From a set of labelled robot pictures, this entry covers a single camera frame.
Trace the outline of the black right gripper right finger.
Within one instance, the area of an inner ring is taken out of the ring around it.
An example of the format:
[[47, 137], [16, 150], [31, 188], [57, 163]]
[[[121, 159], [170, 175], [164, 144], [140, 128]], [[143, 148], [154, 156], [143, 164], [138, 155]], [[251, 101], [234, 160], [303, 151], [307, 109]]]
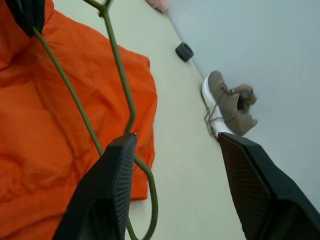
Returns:
[[320, 240], [320, 213], [261, 145], [226, 132], [217, 140], [247, 240]]

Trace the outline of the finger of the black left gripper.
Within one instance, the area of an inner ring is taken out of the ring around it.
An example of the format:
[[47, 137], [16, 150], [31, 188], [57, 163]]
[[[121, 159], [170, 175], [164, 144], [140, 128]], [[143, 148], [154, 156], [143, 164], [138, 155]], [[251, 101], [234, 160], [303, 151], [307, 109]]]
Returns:
[[34, 29], [42, 33], [45, 25], [45, 0], [5, 0], [15, 22], [28, 36], [35, 35]]

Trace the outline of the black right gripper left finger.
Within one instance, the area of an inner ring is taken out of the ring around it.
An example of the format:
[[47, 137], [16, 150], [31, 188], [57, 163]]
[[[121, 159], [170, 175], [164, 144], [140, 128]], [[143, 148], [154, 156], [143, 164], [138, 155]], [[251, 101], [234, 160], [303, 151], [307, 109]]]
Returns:
[[53, 240], [125, 240], [136, 133], [115, 138], [78, 183]]

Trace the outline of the green wire hanger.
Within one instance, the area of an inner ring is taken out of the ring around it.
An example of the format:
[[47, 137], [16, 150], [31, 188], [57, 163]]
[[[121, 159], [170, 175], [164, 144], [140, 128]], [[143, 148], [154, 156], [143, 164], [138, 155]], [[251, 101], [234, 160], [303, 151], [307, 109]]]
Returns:
[[[111, 44], [111, 49], [113, 53], [113, 57], [117, 66], [118, 74], [121, 80], [122, 88], [125, 94], [125, 98], [127, 101], [127, 105], [129, 108], [130, 116], [129, 120], [127, 122], [127, 125], [125, 127], [124, 132], [128, 133], [132, 126], [134, 121], [136, 120], [136, 108], [134, 104], [134, 100], [132, 97], [132, 93], [130, 90], [130, 86], [127, 80], [125, 68], [123, 66], [123, 62], [121, 59], [121, 55], [118, 49], [117, 41], [114, 35], [111, 19], [108, 13], [110, 4], [112, 0], [106, 0], [105, 3], [101, 4], [97, 2], [96, 0], [83, 0], [84, 2], [88, 3], [92, 7], [96, 8], [98, 10], [98, 15], [99, 17], [104, 19], [105, 27], [108, 33], [108, 37], [110, 40]], [[86, 115], [86, 112], [83, 108], [83, 105], [77, 96], [76, 91], [74, 90], [70, 80], [68, 79], [66, 73], [64, 72], [63, 68], [61, 67], [59, 61], [57, 60], [56, 56], [42, 37], [41, 33], [36, 29], [36, 27], [32, 28], [33, 34], [35, 37], [40, 41], [42, 46], [44, 47], [45, 51], [47, 52], [49, 58], [51, 59], [52, 63], [55, 65], [58, 73], [60, 74], [61, 78], [63, 79], [69, 93], [71, 94], [77, 109], [79, 110], [79, 113], [82, 117], [82, 120], [86, 126], [86, 129], [88, 130], [88, 133], [95, 145], [95, 148], [100, 156], [103, 155], [103, 148], [93, 130], [93, 127]], [[150, 199], [151, 199], [151, 217], [150, 217], [150, 223], [147, 232], [145, 233], [145, 236], [141, 240], [151, 240], [151, 237], [153, 236], [156, 225], [158, 222], [158, 212], [159, 212], [159, 206], [158, 206], [158, 196], [157, 196], [157, 191], [156, 191], [156, 185], [155, 185], [155, 179], [153, 176], [152, 171], [149, 169], [149, 167], [138, 157], [134, 157], [134, 163], [143, 171], [143, 173], [146, 175], [147, 180], [148, 180], [148, 186], [149, 186], [149, 192], [150, 192]], [[132, 227], [132, 223], [128, 221], [126, 225], [128, 234], [130, 236], [131, 240], [139, 240], [134, 232], [134, 229]]]

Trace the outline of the orange shorts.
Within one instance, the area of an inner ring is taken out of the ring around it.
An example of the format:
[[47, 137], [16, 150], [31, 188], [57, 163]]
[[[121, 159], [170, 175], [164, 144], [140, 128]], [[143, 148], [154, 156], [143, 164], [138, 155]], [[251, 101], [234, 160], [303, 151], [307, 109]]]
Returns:
[[[52, 240], [85, 173], [99, 159], [50, 57], [0, 0], [0, 240]], [[110, 40], [44, 0], [42, 37], [102, 147], [130, 117]]]

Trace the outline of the brown sneaker with white sole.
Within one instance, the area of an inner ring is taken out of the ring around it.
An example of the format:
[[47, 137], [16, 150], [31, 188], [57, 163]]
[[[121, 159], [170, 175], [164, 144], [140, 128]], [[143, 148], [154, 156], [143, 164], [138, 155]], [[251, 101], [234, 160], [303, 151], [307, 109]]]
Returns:
[[221, 72], [215, 70], [203, 80], [201, 97], [206, 107], [204, 122], [214, 138], [222, 132], [244, 136], [258, 123], [250, 114], [257, 101], [250, 85], [229, 88]]

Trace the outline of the pink cloth item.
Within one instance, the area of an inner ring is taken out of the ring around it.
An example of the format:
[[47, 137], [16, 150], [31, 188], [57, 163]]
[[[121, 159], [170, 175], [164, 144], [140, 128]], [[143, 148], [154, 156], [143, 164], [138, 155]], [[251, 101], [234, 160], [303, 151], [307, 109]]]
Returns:
[[152, 8], [165, 13], [169, 7], [169, 0], [145, 0]]

